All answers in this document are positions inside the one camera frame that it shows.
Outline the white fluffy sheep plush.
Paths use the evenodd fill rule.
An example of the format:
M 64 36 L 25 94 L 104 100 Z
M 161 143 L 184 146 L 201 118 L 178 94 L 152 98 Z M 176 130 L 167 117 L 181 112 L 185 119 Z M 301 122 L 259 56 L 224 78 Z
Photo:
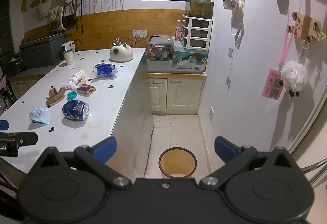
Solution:
M 298 61 L 290 60 L 280 71 L 280 86 L 286 88 L 291 97 L 299 97 L 308 81 L 307 69 Z

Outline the hanging tote bag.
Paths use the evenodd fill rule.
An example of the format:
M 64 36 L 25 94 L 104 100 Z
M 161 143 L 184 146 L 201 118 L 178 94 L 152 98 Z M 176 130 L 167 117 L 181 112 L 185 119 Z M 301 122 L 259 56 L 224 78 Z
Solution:
M 63 25 L 64 2 L 63 0 L 53 0 L 49 11 L 49 22 L 51 32 L 64 31 Z

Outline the white small appliance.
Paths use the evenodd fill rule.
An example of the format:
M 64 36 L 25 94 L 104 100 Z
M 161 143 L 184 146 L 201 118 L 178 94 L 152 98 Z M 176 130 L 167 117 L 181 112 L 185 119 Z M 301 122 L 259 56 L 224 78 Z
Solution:
M 63 43 L 61 45 L 61 51 L 62 52 L 65 52 L 67 50 L 72 50 L 73 53 L 75 53 L 75 42 L 70 40 L 70 41 L 67 41 L 66 43 Z

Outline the wooden wall hook rack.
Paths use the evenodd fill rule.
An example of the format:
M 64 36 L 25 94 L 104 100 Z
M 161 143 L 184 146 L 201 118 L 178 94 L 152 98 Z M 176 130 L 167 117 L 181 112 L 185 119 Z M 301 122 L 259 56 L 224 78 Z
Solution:
M 294 11 L 292 18 L 295 25 L 288 26 L 288 33 L 293 33 L 299 39 L 314 43 L 315 41 L 326 41 L 326 34 L 322 31 L 322 25 L 310 16 Z

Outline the cream floor cabinet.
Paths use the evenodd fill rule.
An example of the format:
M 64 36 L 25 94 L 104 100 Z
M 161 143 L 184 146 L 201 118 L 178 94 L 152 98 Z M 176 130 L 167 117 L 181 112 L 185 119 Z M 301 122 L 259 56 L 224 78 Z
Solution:
M 149 73 L 152 113 L 196 115 L 207 75 Z

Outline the teal bottle cap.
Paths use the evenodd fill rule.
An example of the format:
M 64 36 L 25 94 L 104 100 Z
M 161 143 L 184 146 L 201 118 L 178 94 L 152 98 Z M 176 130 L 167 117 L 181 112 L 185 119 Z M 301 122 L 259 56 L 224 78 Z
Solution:
M 76 91 L 71 91 L 67 94 L 67 99 L 68 100 L 74 100 L 77 97 L 77 92 Z

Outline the glass fish tank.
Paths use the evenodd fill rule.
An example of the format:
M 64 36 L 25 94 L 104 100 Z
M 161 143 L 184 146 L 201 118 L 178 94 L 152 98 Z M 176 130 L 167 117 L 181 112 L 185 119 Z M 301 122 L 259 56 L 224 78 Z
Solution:
M 213 0 L 186 0 L 185 15 L 211 19 L 213 15 L 213 5 Z

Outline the red cigarette pack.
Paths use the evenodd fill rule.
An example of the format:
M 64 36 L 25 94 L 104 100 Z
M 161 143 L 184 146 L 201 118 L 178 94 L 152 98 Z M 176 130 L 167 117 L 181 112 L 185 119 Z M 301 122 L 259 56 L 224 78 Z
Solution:
M 76 89 L 76 91 L 78 92 L 78 94 L 89 96 L 96 91 L 96 88 L 89 84 L 82 84 L 80 87 Z

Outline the pink-label plastic bottle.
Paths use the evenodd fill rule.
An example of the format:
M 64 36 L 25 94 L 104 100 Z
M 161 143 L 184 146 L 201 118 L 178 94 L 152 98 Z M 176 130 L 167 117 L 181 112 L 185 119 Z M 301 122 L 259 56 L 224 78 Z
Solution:
M 175 29 L 175 40 L 180 41 L 182 37 L 182 24 L 181 20 L 177 20 L 176 29 Z

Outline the white tissue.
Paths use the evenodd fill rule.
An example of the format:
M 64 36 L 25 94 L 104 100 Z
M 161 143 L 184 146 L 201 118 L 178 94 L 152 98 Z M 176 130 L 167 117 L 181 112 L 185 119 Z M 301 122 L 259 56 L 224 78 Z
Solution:
M 82 84 L 86 84 L 86 72 L 81 69 L 70 78 L 68 83 L 63 83 L 62 87 L 77 90 Z

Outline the crushed blue soda can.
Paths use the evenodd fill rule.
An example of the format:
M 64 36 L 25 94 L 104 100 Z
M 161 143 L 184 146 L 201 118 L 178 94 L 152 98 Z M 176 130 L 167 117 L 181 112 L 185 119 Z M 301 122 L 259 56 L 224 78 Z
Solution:
M 71 121 L 84 121 L 89 115 L 89 104 L 81 100 L 67 101 L 62 107 L 62 113 Z

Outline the beige paper cup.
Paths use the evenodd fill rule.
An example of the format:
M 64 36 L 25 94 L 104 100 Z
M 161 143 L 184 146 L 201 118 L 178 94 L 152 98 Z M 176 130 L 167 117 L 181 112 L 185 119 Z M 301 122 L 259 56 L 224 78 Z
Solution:
M 73 64 L 74 61 L 73 61 L 73 50 L 72 49 L 64 51 L 63 56 L 64 56 L 64 59 L 65 59 L 65 62 L 67 65 Z

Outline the white drawer organizer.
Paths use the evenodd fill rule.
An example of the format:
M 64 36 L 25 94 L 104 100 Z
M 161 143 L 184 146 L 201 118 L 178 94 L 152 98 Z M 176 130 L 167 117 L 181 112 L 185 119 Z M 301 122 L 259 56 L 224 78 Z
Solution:
M 182 16 L 182 46 L 187 49 L 208 51 L 211 41 L 212 19 Z

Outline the white cat-shaped ceramic dish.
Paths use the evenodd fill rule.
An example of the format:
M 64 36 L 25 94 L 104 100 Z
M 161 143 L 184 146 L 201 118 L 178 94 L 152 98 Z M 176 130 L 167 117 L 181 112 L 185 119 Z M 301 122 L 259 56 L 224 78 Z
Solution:
M 109 55 L 113 62 L 129 62 L 134 58 L 133 49 L 128 44 L 122 44 L 119 37 L 111 44 Z

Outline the light blue plastic wrapper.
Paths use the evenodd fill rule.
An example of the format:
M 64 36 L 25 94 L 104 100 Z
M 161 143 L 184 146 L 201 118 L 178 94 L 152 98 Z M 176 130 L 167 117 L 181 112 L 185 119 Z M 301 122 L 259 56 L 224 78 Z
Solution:
M 32 107 L 29 112 L 29 118 L 34 123 L 49 124 L 50 116 L 48 108 Z

